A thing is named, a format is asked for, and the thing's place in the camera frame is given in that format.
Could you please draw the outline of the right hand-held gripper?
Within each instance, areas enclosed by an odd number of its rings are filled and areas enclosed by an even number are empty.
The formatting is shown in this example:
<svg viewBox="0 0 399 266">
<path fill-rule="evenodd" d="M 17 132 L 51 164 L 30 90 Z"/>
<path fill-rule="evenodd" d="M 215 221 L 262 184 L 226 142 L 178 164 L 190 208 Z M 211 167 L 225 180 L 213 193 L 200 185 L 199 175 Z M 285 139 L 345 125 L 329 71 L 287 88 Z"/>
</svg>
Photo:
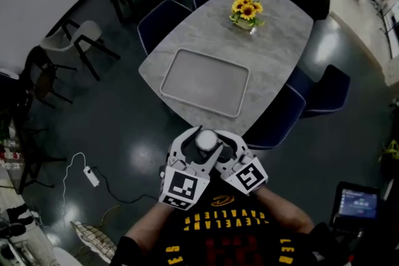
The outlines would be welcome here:
<svg viewBox="0 0 399 266">
<path fill-rule="evenodd" d="M 225 130 L 216 130 L 216 135 L 222 152 L 215 168 L 224 182 L 245 195 L 268 182 L 268 175 L 259 159 L 239 135 Z"/>
</svg>

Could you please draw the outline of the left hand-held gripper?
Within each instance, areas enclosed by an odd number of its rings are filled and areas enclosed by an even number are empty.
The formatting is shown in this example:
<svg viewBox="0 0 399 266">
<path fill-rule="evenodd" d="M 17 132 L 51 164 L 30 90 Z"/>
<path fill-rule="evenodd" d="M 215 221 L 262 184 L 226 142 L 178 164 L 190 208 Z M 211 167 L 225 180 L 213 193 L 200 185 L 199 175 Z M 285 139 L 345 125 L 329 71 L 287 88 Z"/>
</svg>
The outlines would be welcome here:
<svg viewBox="0 0 399 266">
<path fill-rule="evenodd" d="M 160 203 L 187 211 L 200 199 L 209 184 L 210 172 L 223 150 L 217 143 L 211 151 L 197 148 L 201 161 L 186 163 L 184 149 L 196 138 L 202 126 L 192 127 L 177 136 L 170 146 L 170 156 L 161 168 Z"/>
</svg>

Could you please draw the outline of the white round ball object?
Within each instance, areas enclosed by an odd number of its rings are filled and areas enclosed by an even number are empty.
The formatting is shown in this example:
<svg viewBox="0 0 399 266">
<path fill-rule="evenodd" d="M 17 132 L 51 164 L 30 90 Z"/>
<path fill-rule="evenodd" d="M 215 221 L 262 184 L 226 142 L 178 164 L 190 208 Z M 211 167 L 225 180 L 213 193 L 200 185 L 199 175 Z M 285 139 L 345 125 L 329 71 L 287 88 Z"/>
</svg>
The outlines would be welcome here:
<svg viewBox="0 0 399 266">
<path fill-rule="evenodd" d="M 196 136 L 195 143 L 199 150 L 208 153 L 218 144 L 218 136 L 212 130 L 201 130 Z"/>
</svg>

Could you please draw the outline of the grey rectangular tray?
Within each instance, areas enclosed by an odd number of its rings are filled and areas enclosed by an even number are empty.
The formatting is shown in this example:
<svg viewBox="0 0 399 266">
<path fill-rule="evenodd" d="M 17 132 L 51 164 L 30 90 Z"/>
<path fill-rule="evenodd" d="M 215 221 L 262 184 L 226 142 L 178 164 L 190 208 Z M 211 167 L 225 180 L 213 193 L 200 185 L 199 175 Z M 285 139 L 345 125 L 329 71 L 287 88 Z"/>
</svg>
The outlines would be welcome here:
<svg viewBox="0 0 399 266">
<path fill-rule="evenodd" d="M 167 98 L 228 118 L 238 117 L 250 70 L 209 54 L 180 48 L 160 85 Z"/>
</svg>

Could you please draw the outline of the person's right forearm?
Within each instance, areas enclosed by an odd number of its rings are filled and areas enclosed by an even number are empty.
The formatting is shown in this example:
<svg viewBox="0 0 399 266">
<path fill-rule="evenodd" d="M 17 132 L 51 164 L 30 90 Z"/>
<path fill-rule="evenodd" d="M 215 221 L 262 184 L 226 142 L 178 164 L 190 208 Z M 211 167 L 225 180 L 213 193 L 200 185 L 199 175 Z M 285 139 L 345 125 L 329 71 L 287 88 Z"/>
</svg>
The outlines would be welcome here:
<svg viewBox="0 0 399 266">
<path fill-rule="evenodd" d="M 314 223 L 302 209 L 265 186 L 261 186 L 253 194 L 283 228 L 301 234 L 310 234 L 314 229 Z"/>
</svg>

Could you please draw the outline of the person's left forearm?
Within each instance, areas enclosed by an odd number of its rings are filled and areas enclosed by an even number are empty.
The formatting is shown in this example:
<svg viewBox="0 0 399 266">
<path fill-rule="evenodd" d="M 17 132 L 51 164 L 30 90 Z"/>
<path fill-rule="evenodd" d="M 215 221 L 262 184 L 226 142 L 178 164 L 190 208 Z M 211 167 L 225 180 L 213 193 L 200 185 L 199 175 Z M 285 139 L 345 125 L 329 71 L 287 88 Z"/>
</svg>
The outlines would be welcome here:
<svg viewBox="0 0 399 266">
<path fill-rule="evenodd" d="M 175 208 L 165 203 L 156 203 L 143 217 L 141 217 L 125 234 L 134 240 L 144 252 L 154 248 L 161 230 Z"/>
</svg>

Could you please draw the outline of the person's dark jersey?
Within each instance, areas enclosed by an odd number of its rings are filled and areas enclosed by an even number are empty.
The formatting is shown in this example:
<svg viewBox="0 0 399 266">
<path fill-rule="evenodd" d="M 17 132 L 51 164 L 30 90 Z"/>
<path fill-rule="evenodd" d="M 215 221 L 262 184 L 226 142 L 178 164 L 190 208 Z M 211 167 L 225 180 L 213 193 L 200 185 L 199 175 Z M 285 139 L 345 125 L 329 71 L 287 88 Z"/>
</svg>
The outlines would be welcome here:
<svg viewBox="0 0 399 266">
<path fill-rule="evenodd" d="M 326 224 L 310 234 L 283 228 L 252 193 L 211 183 L 189 210 L 175 211 L 149 252 L 120 238 L 110 266 L 345 266 Z"/>
</svg>

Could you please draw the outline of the white power strip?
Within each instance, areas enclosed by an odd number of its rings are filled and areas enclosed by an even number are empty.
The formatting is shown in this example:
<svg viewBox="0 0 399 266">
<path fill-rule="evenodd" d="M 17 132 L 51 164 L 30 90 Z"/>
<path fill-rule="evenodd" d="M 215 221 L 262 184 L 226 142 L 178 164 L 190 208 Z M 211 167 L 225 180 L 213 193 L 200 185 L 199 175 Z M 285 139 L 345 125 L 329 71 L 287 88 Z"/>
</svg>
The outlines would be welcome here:
<svg viewBox="0 0 399 266">
<path fill-rule="evenodd" d="M 90 166 L 86 166 L 84 168 L 84 174 L 93 187 L 96 188 L 97 186 L 100 185 L 100 181 L 99 181 L 98 177 L 93 172 L 93 169 Z"/>
</svg>

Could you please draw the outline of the potted sunflower bouquet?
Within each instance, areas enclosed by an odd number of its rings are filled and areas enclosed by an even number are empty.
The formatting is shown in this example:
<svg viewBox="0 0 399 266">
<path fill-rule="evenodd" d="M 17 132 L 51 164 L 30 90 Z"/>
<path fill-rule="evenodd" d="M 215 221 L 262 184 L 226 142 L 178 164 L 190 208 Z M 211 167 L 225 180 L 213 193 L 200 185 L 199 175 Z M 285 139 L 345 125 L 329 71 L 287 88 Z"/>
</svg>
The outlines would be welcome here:
<svg viewBox="0 0 399 266">
<path fill-rule="evenodd" d="M 263 6 L 259 1 L 233 0 L 229 20 L 248 31 L 264 25 L 264 21 L 258 17 L 262 12 Z"/>
</svg>

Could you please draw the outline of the black tablet screen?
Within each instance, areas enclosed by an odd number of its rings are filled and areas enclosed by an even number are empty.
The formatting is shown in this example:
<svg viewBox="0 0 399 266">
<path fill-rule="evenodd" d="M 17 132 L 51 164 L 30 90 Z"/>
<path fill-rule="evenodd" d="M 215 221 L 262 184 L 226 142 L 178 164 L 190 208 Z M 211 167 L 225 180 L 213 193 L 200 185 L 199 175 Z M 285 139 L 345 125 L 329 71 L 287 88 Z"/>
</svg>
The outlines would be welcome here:
<svg viewBox="0 0 399 266">
<path fill-rule="evenodd" d="M 378 188 L 339 182 L 329 226 L 337 230 L 355 231 L 370 227 L 380 210 Z"/>
</svg>

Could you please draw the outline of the neon yellow bag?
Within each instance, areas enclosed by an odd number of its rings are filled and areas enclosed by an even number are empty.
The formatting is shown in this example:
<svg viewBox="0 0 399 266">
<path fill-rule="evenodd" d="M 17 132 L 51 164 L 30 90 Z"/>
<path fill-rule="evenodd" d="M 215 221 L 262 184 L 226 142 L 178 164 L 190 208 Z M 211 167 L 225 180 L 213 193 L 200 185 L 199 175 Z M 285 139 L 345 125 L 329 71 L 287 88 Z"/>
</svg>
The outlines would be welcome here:
<svg viewBox="0 0 399 266">
<path fill-rule="evenodd" d="M 399 160 L 399 143 L 395 139 L 392 139 L 389 145 L 383 149 L 378 161 L 382 162 L 383 160 Z"/>
</svg>

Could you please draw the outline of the beige chair with black legs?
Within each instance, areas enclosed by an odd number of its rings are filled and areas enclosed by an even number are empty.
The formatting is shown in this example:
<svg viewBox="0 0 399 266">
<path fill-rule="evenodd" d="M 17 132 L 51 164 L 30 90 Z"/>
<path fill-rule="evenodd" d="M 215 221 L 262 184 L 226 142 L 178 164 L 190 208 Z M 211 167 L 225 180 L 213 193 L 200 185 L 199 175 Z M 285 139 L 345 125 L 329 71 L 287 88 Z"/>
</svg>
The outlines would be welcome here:
<svg viewBox="0 0 399 266">
<path fill-rule="evenodd" d="M 63 53 L 74 49 L 83 64 L 89 69 L 96 81 L 100 80 L 92 64 L 87 58 L 87 52 L 92 48 L 120 60 L 121 57 L 105 47 L 101 38 L 102 30 L 94 21 L 85 21 L 81 24 L 67 19 L 52 35 L 43 38 L 40 47 L 46 51 Z"/>
</svg>

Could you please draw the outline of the black metal shelf rack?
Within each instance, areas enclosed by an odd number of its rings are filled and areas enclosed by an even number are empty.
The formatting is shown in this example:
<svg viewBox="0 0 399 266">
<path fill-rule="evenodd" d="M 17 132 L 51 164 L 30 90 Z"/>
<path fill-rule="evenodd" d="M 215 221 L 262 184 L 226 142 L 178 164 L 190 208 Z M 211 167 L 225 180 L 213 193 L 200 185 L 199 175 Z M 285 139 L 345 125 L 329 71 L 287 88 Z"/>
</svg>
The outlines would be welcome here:
<svg viewBox="0 0 399 266">
<path fill-rule="evenodd" d="M 12 187 L 18 195 L 32 184 L 53 188 L 38 180 L 40 170 L 47 163 L 63 163 L 66 158 L 46 155 L 37 146 L 34 136 L 47 128 L 25 126 L 33 96 L 26 90 L 11 93 L 10 101 L 0 100 L 0 164 L 8 171 Z"/>
</svg>

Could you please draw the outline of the dark round chair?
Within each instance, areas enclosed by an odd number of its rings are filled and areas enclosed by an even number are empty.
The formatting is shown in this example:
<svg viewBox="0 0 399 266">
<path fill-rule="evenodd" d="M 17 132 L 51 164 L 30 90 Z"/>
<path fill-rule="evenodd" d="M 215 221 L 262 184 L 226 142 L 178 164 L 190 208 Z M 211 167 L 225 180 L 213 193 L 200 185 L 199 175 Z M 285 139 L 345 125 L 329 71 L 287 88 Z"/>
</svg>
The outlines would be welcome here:
<svg viewBox="0 0 399 266">
<path fill-rule="evenodd" d="M 25 67 L 21 74 L 27 82 L 29 91 L 33 94 L 34 98 L 52 109 L 55 109 L 55 106 L 45 101 L 45 97 L 48 96 L 48 94 L 64 102 L 73 104 L 72 100 L 54 90 L 54 82 L 58 79 L 57 71 L 59 69 L 77 71 L 74 67 L 53 63 L 42 47 L 35 46 L 28 53 Z"/>
</svg>

